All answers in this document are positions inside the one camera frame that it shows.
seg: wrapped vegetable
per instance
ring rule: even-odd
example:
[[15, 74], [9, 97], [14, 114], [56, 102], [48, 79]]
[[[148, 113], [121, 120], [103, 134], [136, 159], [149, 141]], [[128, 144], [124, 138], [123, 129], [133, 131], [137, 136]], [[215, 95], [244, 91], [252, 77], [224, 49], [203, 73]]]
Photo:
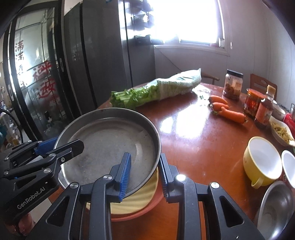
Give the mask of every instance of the wrapped vegetable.
[[190, 92], [201, 82], [201, 69], [178, 73], [168, 79], [158, 78], [147, 85], [123, 92], [111, 92], [113, 107], [135, 109], [147, 102]]

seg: yellow cup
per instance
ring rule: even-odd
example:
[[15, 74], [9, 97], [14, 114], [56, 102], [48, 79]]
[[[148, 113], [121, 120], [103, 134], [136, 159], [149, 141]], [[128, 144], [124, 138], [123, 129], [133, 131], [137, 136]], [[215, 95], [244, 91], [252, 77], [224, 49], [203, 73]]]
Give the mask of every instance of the yellow cup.
[[252, 137], [245, 149], [243, 165], [251, 186], [258, 189], [273, 183], [282, 174], [281, 156], [263, 137]]

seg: window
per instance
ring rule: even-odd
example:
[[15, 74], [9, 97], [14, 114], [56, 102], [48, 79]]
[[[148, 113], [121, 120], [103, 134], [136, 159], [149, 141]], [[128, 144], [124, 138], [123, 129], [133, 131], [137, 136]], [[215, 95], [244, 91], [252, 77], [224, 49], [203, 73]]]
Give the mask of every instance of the window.
[[218, 46], [224, 39], [218, 0], [148, 0], [153, 8], [151, 38], [164, 43]]

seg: reddish-brown table top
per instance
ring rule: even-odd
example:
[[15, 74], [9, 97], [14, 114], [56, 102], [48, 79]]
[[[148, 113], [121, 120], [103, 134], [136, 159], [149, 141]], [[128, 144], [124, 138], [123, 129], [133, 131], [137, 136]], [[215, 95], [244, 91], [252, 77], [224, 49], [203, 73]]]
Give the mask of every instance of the reddish-brown table top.
[[[169, 164], [197, 183], [218, 182], [253, 220], [267, 187], [251, 187], [243, 168], [244, 150], [253, 136], [268, 139], [279, 153], [285, 148], [269, 129], [259, 130], [252, 119], [241, 125], [213, 115], [208, 108], [210, 95], [222, 96], [222, 88], [201, 83], [191, 93], [150, 102], [137, 111], [156, 126]], [[241, 94], [238, 102], [226, 100], [231, 110], [242, 112], [246, 95]], [[105, 107], [111, 107], [109, 101], [100, 106]], [[60, 192], [52, 195], [51, 201]], [[178, 204], [163, 199], [139, 218], [112, 223], [113, 239], [175, 239], [177, 217]]]

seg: red lid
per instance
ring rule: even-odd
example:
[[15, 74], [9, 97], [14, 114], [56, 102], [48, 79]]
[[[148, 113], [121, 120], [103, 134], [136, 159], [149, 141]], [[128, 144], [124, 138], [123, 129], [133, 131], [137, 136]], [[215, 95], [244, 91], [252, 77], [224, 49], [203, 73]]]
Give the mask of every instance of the red lid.
[[259, 97], [259, 98], [265, 98], [265, 94], [263, 94], [263, 93], [261, 93], [259, 91], [256, 91], [256, 90], [254, 90], [252, 88], [247, 88], [247, 92], [251, 93], [251, 94], [253, 94], [253, 95], [255, 95], [255, 96]]

